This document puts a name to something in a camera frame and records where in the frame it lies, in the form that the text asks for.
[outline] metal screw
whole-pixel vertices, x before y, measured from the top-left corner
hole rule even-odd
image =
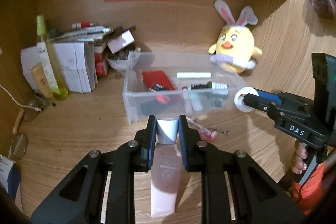
[[[197,142],[197,146],[198,147],[206,147],[207,146],[207,142],[205,142],[205,141],[198,141]]]
[[[95,157],[97,157],[98,155],[99,155],[99,151],[96,150],[96,149],[91,150],[91,151],[89,152],[89,156],[90,156],[91,158],[95,158]]]
[[[239,158],[245,158],[246,157],[246,152],[244,150],[238,150],[236,152],[236,154]]]
[[[129,147],[136,147],[139,143],[136,140],[131,140],[128,142]]]

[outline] charging cable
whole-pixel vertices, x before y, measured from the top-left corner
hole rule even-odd
[[[1,84],[0,84],[0,87],[1,87],[5,92],[8,93],[8,95],[13,99],[13,101],[14,101],[18,106],[20,106],[20,107],[26,107],[26,108],[31,108],[31,109],[34,109],[34,110],[36,110],[36,111],[38,111],[38,112],[42,111],[42,109],[39,108],[39,107],[26,106],[26,105],[21,105],[21,104],[19,104],[19,103],[14,99],[14,97],[9,93],[9,91],[6,90]]]

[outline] tape roll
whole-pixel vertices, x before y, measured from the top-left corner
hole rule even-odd
[[[235,105],[242,112],[250,112],[254,109],[252,107],[245,105],[243,101],[243,98],[244,98],[243,95],[249,94],[249,93],[259,96],[258,92],[254,88],[251,88],[250,86],[246,86],[240,89],[235,95]]]

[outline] bunny ears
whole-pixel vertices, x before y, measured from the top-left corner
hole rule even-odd
[[[258,23],[258,19],[254,15],[253,9],[250,6],[245,6],[241,10],[237,22],[235,22],[230,8],[224,0],[216,0],[215,9],[228,25],[246,26],[247,24],[256,25]]]

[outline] stuffed toy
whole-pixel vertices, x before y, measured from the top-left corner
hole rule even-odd
[[[219,15],[226,21],[217,43],[209,48],[212,63],[225,69],[228,65],[236,73],[242,73],[246,69],[253,69],[256,65],[251,57],[262,55],[261,49],[254,46],[254,38],[247,24],[256,25],[257,17],[249,6],[243,8],[237,21],[234,20],[229,6],[224,0],[216,0],[215,8]]]

